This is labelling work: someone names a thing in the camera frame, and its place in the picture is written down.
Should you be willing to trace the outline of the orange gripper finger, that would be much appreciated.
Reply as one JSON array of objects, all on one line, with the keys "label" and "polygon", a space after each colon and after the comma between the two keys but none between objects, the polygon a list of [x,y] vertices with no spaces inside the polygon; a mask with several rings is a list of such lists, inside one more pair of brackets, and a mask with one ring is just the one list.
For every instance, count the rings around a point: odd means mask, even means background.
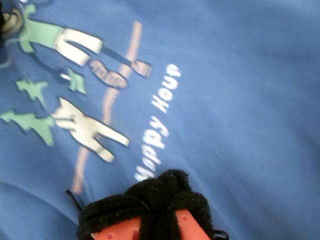
[{"label": "orange gripper finger", "polygon": [[112,195],[87,205],[79,215],[77,237],[92,240],[91,234],[126,220],[140,218],[142,240],[148,239],[150,222],[160,206],[160,181],[149,178],[129,187],[124,193]]},{"label": "orange gripper finger", "polygon": [[143,180],[141,184],[141,200],[148,207],[141,215],[143,240],[180,240],[178,210],[188,210],[209,239],[213,239],[208,201],[202,194],[192,191],[184,171],[168,170],[157,178]]}]

